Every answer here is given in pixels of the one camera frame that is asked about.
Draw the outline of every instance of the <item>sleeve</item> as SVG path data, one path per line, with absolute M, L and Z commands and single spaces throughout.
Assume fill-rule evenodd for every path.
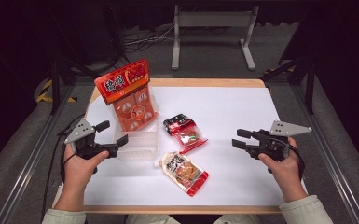
M 49 209 L 42 224 L 84 224 L 86 221 L 85 212 L 67 212 Z
M 280 207 L 287 224 L 331 224 L 333 221 L 316 195 Z

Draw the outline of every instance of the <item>small red package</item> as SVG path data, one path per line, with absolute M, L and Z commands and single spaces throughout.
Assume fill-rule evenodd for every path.
M 140 130 L 157 117 L 149 81 L 147 60 L 130 63 L 95 79 L 95 86 L 106 104 L 113 107 L 122 131 Z
M 181 154 L 187 153 L 208 140 L 202 137 L 202 133 L 197 127 L 196 122 L 183 114 L 164 120 L 163 125 L 167 133 L 174 137 L 182 146 Z

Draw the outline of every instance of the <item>red and white package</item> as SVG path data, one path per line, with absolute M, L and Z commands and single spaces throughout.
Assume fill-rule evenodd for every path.
M 202 133 L 197 127 L 196 122 L 183 114 L 164 120 L 163 125 L 167 133 L 174 137 L 181 145 L 181 154 L 185 154 L 193 148 L 199 147 L 208 140 L 202 137 Z
M 194 164 L 188 157 L 178 152 L 165 154 L 155 166 L 173 180 L 189 196 L 194 196 L 205 183 L 209 174 Z
M 149 81 L 147 60 L 130 63 L 95 79 L 106 104 L 113 107 L 122 131 L 138 131 L 157 117 Z

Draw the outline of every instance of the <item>person's right hand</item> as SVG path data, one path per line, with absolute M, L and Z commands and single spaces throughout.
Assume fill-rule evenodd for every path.
M 295 139 L 289 137 L 289 144 L 297 148 Z M 277 162 L 264 153 L 260 153 L 258 158 L 270 168 L 272 174 L 281 188 L 284 201 L 290 203 L 307 197 L 307 193 L 298 178 L 298 160 L 296 153 L 289 150 L 289 157 L 284 161 Z
M 109 152 L 103 151 L 89 160 L 74 155 L 71 145 L 66 145 L 64 160 L 65 164 L 65 183 L 62 194 L 57 201 L 54 209 L 69 212 L 83 211 L 84 191 L 91 180 L 92 173 L 104 159 L 109 156 Z

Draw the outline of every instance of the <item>metal frame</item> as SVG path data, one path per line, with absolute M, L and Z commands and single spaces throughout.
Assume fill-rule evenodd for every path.
M 330 146 L 327 144 L 327 141 L 324 138 L 323 132 L 321 130 L 321 127 L 319 126 L 318 121 L 312 114 L 309 113 L 309 109 L 304 104 L 304 94 L 301 91 L 300 87 L 293 86 L 292 91 L 296 96 L 298 104 L 301 106 L 303 113 L 306 115 L 306 118 L 313 129 L 313 132 L 319 144 L 320 153 L 322 155 L 322 158 L 324 159 L 324 163 L 328 171 L 330 172 L 334 183 L 336 184 L 338 193 L 341 196 L 342 201 L 347 207 L 352 222 L 359 224 L 359 203 L 356 201 L 345 175 L 339 168 L 338 162 L 336 161 Z
M 247 27 L 246 37 L 240 39 L 245 61 L 249 70 L 255 70 L 255 62 L 249 50 L 249 42 L 253 29 L 255 27 L 255 19 L 257 18 L 258 7 L 254 7 L 253 11 L 234 11 L 234 12 L 214 12 L 214 11 L 197 11 L 182 12 L 179 6 L 175 6 L 174 14 L 174 42 L 173 42 L 173 63 L 172 70 L 179 69 L 180 39 L 179 27 L 200 27 L 200 26 L 236 26 Z
M 70 96 L 73 86 L 66 86 L 63 90 L 61 101 L 65 102 L 66 99 Z M 31 180 L 32 175 L 36 169 L 37 164 L 39 163 L 43 152 L 46 148 L 46 143 L 50 138 L 51 131 L 60 117 L 62 109 L 64 108 L 65 104 L 60 104 L 56 110 L 56 113 L 51 114 L 48 118 L 48 121 L 43 129 L 43 132 L 40 134 L 39 139 L 36 142 L 36 145 L 28 159 L 25 163 L 24 168 L 19 175 L 12 191 L 10 192 L 7 200 L 0 211 L 0 224 L 8 223 L 10 218 L 12 217 L 17 205 L 20 202 L 22 194 L 24 193 L 25 189 L 28 186 L 29 181 Z

